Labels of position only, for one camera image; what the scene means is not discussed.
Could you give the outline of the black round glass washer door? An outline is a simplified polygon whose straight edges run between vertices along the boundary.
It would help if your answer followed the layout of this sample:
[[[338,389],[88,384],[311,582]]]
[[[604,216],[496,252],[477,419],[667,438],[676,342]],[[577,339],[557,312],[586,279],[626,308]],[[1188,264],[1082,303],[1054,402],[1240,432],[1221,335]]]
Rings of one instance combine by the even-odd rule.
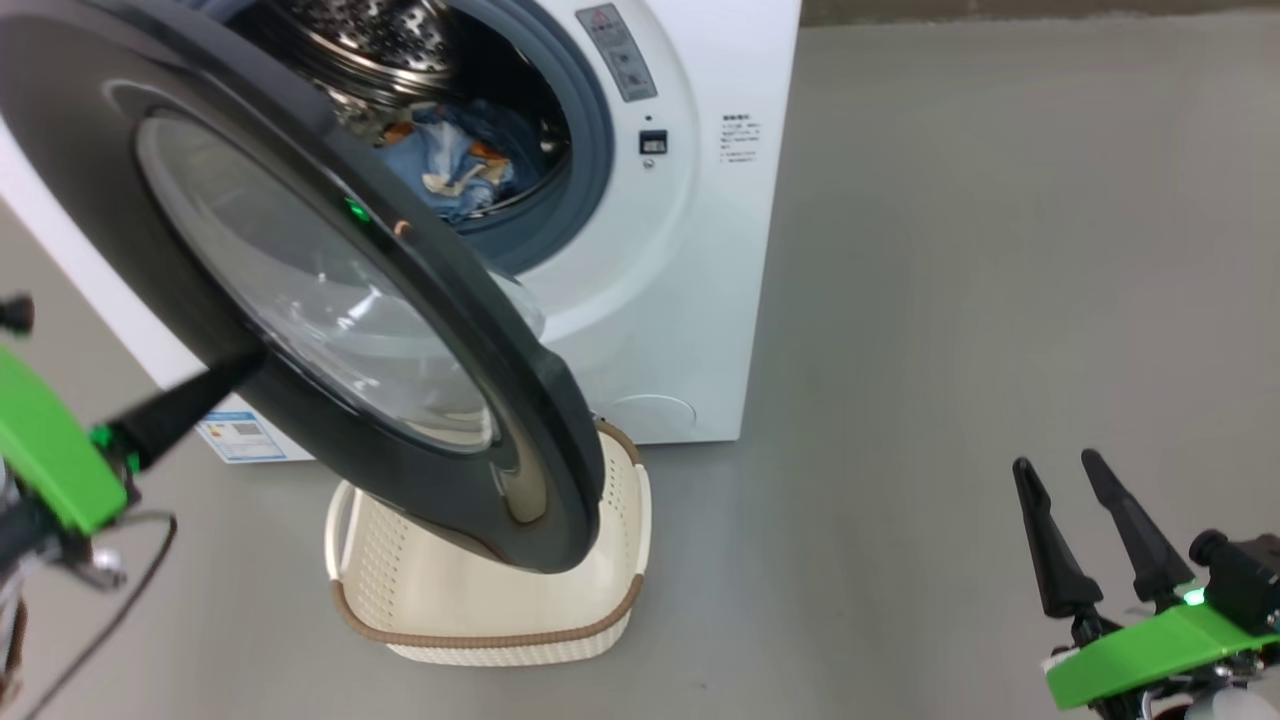
[[[160,386],[237,391],[340,478],[527,571],[600,530],[593,415],[329,100],[177,0],[0,0],[0,199]]]

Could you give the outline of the grey warning sticker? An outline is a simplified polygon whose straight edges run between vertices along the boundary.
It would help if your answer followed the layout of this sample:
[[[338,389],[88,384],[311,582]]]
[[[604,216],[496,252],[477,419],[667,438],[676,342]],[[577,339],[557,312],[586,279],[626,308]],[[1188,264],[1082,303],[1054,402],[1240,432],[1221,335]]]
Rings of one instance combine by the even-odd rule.
[[[643,51],[613,3],[580,9],[575,17],[600,54],[625,102],[658,96]]]

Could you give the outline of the white front-load washing machine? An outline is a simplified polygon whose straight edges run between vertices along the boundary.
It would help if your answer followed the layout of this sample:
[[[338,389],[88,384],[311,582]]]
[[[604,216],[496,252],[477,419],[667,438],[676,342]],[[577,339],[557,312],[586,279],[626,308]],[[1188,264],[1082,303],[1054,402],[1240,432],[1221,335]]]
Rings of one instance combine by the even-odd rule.
[[[575,13],[613,3],[658,96],[625,102]],[[696,442],[739,438],[801,0],[544,0],[582,41],[614,123],[596,213],[563,254],[515,274],[544,340],[599,411],[630,395],[694,406]],[[641,129],[669,151],[643,156]]]

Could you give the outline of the round white filter cover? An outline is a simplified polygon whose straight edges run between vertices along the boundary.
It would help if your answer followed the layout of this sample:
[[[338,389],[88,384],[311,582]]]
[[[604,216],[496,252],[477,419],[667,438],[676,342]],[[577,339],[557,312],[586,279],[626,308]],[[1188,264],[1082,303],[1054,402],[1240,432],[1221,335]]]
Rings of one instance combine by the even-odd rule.
[[[698,414],[694,406],[667,395],[616,398],[598,414],[636,445],[682,445],[696,439]]]

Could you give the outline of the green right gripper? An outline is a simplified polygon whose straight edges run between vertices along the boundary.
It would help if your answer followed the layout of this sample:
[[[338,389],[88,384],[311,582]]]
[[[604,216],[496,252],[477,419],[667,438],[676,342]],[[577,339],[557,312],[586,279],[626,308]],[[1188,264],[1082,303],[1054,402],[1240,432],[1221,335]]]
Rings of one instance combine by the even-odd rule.
[[[1157,698],[1248,684],[1265,673],[1280,651],[1280,632],[1254,634],[1204,600],[1183,602],[1178,589],[1196,574],[1101,452],[1082,450],[1082,465],[1129,557],[1137,598],[1171,609],[1046,659],[1041,669],[1056,707],[1100,710],[1105,701],[1137,698],[1147,714]],[[1028,457],[1012,462],[1012,478],[1043,614],[1068,619],[1094,609],[1102,589],[1080,569]]]

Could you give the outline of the cream perforated laundry basket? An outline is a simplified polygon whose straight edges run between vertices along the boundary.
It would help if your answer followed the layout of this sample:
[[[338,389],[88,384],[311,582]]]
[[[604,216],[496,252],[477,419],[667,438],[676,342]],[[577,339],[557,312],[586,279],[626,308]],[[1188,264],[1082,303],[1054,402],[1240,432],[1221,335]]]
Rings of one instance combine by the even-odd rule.
[[[539,575],[468,553],[347,482],[326,510],[335,610],[367,641],[424,664],[526,667],[594,659],[625,633],[646,579],[652,488],[637,446],[596,421],[605,460],[596,543]]]

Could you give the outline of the grey rubber door gasket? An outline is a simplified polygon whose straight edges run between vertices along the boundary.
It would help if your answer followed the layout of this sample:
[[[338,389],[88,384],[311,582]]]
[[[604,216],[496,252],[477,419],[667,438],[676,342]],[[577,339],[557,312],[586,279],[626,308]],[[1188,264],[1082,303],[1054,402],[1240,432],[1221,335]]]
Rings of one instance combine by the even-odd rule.
[[[465,37],[466,94],[520,117],[541,174],[511,200],[456,224],[511,274],[567,251],[588,228],[614,165],[608,97],[582,41],[544,0],[444,0]]]

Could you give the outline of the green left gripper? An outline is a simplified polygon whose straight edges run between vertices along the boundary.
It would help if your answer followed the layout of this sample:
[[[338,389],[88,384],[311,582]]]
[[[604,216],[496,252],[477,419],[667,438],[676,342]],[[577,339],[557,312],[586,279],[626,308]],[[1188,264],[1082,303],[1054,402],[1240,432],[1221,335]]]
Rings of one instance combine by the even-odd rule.
[[[105,423],[105,457],[73,413],[26,361],[0,346],[0,457],[44,501],[60,527],[97,534],[128,495],[108,464],[147,471],[265,363],[253,348],[215,361]]]

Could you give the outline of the blue white energy label sticker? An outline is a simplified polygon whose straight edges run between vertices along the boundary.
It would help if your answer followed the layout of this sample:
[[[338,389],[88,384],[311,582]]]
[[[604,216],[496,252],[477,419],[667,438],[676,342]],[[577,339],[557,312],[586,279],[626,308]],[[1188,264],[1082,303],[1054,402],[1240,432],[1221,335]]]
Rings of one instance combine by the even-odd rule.
[[[198,433],[228,464],[283,462],[287,454],[250,411],[210,413]]]

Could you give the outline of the blue garment with orange print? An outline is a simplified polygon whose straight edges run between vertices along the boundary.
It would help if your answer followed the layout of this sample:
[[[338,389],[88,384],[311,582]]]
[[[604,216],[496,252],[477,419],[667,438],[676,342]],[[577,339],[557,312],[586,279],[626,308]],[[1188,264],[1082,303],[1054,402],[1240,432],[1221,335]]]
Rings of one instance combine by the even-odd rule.
[[[479,219],[522,202],[540,190],[553,163],[541,145],[541,127],[515,109],[488,100],[445,106],[440,117],[467,140],[463,186],[449,222]]]
[[[413,190],[429,193],[421,183],[422,173],[452,176],[466,167],[483,164],[472,152],[474,140],[458,126],[447,120],[417,123],[392,143],[375,149],[375,155]]]

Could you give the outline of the steel perforated washer drum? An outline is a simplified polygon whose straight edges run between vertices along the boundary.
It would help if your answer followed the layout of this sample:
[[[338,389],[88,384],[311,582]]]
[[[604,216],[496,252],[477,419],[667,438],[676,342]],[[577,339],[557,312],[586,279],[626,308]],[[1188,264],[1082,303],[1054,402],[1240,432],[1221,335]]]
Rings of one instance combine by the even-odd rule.
[[[375,152],[412,124],[443,122],[440,109],[481,99],[461,85],[465,37],[454,20],[442,0],[251,0],[228,23],[319,90]],[[407,186],[458,223],[447,214],[460,199]]]

